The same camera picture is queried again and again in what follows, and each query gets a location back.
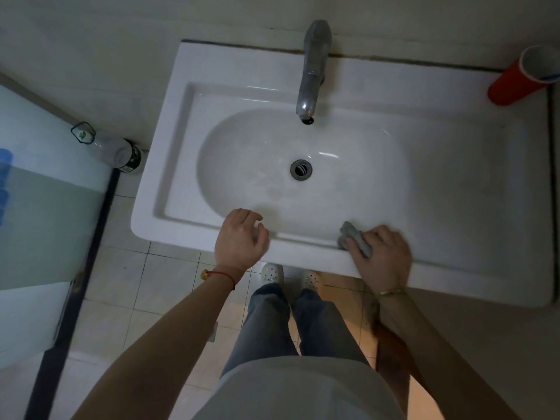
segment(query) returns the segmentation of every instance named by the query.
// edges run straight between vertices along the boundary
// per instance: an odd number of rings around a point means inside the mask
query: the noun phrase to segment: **gray sponge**
[[[362,254],[366,258],[371,258],[371,247],[362,239],[362,235],[360,234],[359,230],[354,227],[350,221],[345,221],[340,227],[341,236],[338,238],[338,246],[341,249],[348,250],[346,245],[346,239],[351,237],[353,238],[356,243],[358,243],[358,247],[360,248]]]

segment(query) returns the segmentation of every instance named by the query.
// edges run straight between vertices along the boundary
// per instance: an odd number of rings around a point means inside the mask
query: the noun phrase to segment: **red string bracelet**
[[[221,275],[225,275],[226,277],[229,277],[229,279],[231,280],[232,284],[234,285],[234,288],[231,289],[231,291],[233,292],[235,290],[235,280],[232,276],[230,276],[228,273],[224,273],[222,271],[208,271],[207,269],[203,269],[202,272],[200,273],[200,278],[202,280],[206,280],[208,277],[210,277],[212,274],[221,274]]]

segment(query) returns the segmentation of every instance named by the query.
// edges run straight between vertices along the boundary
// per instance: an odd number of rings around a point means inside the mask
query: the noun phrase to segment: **chrome faucet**
[[[296,113],[301,121],[310,125],[319,90],[325,81],[326,59],[329,57],[332,35],[326,20],[314,20],[304,38],[304,74],[301,77]]]

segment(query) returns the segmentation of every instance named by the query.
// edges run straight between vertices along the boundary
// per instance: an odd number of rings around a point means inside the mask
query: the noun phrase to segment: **leg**
[[[248,361],[297,355],[288,329],[290,305],[278,283],[257,289],[248,310],[222,375]]]
[[[334,303],[321,300],[317,292],[309,288],[317,289],[316,286],[307,286],[305,281],[303,283],[304,288],[292,306],[301,337],[301,354],[356,360],[369,366]]]

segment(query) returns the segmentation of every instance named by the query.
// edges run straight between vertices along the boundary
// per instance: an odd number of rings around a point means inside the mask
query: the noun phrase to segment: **red plastic cup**
[[[488,98],[498,106],[513,102],[560,79],[560,51],[547,45],[534,45],[488,88]]]

